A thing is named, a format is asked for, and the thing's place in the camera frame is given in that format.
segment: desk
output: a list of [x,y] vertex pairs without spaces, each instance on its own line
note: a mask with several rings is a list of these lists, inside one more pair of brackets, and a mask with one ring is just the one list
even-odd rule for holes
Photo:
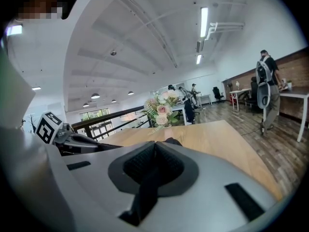
[[[302,117],[302,120],[301,120],[300,130],[299,130],[298,138],[297,138],[297,141],[300,142],[300,140],[303,136],[303,133],[304,133],[305,123],[306,123],[306,119],[307,119],[309,87],[293,87],[291,90],[282,91],[280,93],[280,96],[304,99],[303,117]],[[263,119],[264,119],[264,121],[266,120],[266,109],[264,109],[264,111],[263,111]]]
[[257,153],[225,120],[191,126],[175,126],[148,135],[152,128],[124,129],[100,143],[130,146],[145,141],[177,139],[184,147],[225,159],[262,184],[277,200],[282,194]]
[[201,102],[201,98],[204,98],[204,97],[208,97],[209,98],[209,102],[210,104],[212,105],[212,102],[211,102],[211,95],[201,95],[201,96],[197,96],[198,99],[199,99],[199,104],[202,105],[202,102]]
[[184,120],[184,125],[187,126],[187,125],[191,125],[191,123],[189,123],[187,121],[187,116],[185,115],[185,110],[184,110],[184,105],[180,105],[180,106],[173,106],[172,107],[172,111],[179,111],[181,110],[183,112],[183,120]]
[[236,99],[237,102],[237,111],[239,111],[239,104],[238,104],[238,95],[243,93],[243,92],[249,92],[249,95],[251,97],[251,88],[244,88],[242,90],[236,90],[236,91],[232,91],[230,92],[230,94],[232,94],[232,103],[233,103],[233,109],[234,109],[234,101],[233,99]]

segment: chair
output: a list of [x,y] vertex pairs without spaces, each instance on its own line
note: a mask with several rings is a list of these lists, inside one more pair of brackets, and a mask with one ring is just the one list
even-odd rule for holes
[[252,107],[252,105],[257,106],[257,89],[258,89],[258,84],[256,82],[256,77],[253,76],[251,78],[251,98],[248,98],[245,101],[246,109],[247,109],[247,103],[251,105],[250,107]]
[[213,93],[214,93],[214,97],[217,99],[217,100],[221,100],[224,96],[223,96],[223,92],[221,92],[220,94],[220,91],[218,89],[218,87],[213,87]]

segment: white desk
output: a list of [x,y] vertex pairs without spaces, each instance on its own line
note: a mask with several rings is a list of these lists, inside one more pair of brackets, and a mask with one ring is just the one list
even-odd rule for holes
[[234,109],[234,99],[236,99],[237,102],[237,111],[239,111],[239,104],[238,104],[238,95],[243,93],[243,92],[249,92],[249,95],[251,97],[251,88],[244,88],[242,90],[236,90],[236,91],[232,91],[230,92],[230,94],[232,94],[232,103],[233,103],[233,109]]
[[187,125],[191,125],[191,123],[189,123],[187,121],[187,116],[185,115],[185,110],[184,110],[184,105],[180,105],[180,106],[173,106],[172,107],[172,111],[179,111],[181,110],[183,112],[183,120],[184,120],[184,125],[187,126]]
[[[304,109],[303,117],[301,120],[300,130],[298,133],[297,141],[300,142],[305,128],[305,123],[307,119],[307,106],[308,106],[308,97],[309,97],[309,87],[293,87],[291,90],[285,90],[280,93],[280,96],[285,97],[294,97],[304,99]],[[263,110],[263,119],[266,120],[266,109]]]
[[204,98],[204,97],[208,97],[209,98],[209,102],[210,104],[212,105],[212,102],[211,102],[211,95],[201,95],[201,96],[197,96],[198,97],[198,100],[199,100],[199,104],[202,105],[202,102],[201,102],[201,98]]

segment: khaki pants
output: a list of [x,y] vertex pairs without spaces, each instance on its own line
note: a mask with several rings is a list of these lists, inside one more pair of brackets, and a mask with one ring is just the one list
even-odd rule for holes
[[266,108],[264,127],[267,130],[274,122],[280,108],[280,93],[277,85],[270,86],[270,102]]

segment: flower bouquet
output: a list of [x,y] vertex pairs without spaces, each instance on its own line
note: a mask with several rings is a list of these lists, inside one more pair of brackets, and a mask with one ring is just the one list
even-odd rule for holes
[[177,103],[178,96],[174,90],[163,92],[161,95],[159,92],[154,93],[154,97],[148,99],[144,104],[144,113],[155,122],[155,129],[151,132],[154,133],[164,127],[170,127],[171,123],[175,123],[178,120],[175,116],[177,111],[172,112],[172,107]]

